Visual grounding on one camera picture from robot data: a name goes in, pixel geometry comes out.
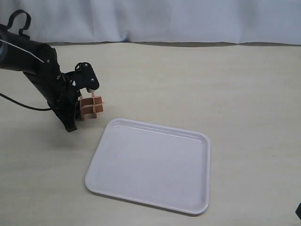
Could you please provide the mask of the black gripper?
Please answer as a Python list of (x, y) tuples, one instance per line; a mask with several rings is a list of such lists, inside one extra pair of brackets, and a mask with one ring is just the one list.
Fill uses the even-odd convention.
[(49, 105), (56, 116), (63, 120), (67, 132), (77, 129), (75, 120), (78, 116), (79, 91), (72, 84), (74, 76), (75, 72), (68, 72), (54, 77), (55, 97)]

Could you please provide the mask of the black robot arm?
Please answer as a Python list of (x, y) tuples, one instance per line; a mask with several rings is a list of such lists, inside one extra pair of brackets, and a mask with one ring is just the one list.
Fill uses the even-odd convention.
[(68, 132), (75, 124), (78, 93), (61, 72), (56, 49), (11, 32), (0, 33), (0, 67), (20, 71), (46, 99)]

